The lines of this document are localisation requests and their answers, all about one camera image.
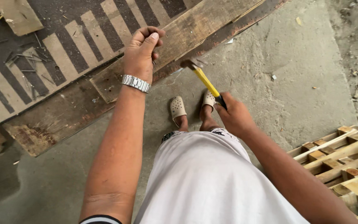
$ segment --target wristwatch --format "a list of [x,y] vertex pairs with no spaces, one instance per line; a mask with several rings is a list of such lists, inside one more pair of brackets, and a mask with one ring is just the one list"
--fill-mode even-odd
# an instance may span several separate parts
[[142,92],[149,93],[150,84],[148,84],[146,81],[143,81],[142,79],[133,77],[132,75],[124,75],[122,78],[122,83],[124,85],[132,86]]

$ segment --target white shirt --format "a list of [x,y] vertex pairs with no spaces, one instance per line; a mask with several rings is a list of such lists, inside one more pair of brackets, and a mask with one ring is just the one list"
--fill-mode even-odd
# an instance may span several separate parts
[[206,131],[160,146],[134,223],[308,223],[235,139]]

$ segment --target striped sleeve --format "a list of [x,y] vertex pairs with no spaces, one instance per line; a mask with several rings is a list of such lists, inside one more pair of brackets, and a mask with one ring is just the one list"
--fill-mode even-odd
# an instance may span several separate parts
[[122,224],[118,219],[108,215],[93,215],[80,221],[80,224]]

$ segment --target hand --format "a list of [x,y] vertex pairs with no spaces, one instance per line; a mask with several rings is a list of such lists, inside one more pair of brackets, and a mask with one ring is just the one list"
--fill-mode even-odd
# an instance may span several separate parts
[[219,104],[215,104],[214,108],[230,133],[242,138],[244,134],[257,128],[247,107],[242,102],[235,100],[229,92],[221,93],[221,96],[226,103],[227,110]]
[[164,35],[165,31],[153,26],[138,29],[133,34],[131,42],[124,52],[125,74],[132,75],[152,84],[152,59],[159,57],[153,50],[155,47],[162,45],[160,38]]

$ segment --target hammer head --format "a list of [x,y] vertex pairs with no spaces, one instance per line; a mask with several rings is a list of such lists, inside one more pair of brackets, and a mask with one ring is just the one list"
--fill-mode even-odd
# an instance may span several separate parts
[[203,68],[204,64],[207,65],[208,63],[199,58],[188,58],[182,61],[182,63],[180,63],[180,66],[182,68],[189,67],[191,70],[196,70],[197,67]]

